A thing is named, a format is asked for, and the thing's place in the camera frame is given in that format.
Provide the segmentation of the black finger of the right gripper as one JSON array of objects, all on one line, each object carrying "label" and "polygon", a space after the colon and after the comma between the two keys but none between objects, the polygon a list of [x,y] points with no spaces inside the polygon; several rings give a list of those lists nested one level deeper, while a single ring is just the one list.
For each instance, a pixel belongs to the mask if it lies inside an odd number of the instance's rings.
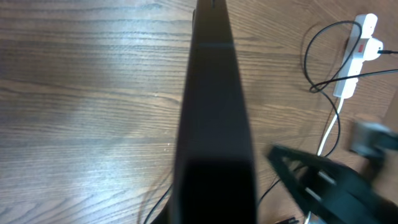
[{"label": "black finger of the right gripper", "polygon": [[397,205],[352,168],[284,146],[273,146],[267,158],[303,213],[325,223],[397,223]]}]

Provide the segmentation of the Samsung Galaxy smartphone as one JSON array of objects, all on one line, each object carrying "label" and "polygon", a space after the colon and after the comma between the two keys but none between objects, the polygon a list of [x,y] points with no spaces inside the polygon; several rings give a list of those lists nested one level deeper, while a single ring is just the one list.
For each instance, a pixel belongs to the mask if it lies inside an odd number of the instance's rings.
[{"label": "Samsung Galaxy smartphone", "polygon": [[175,154],[172,223],[256,223],[254,153],[224,0],[199,0]]}]

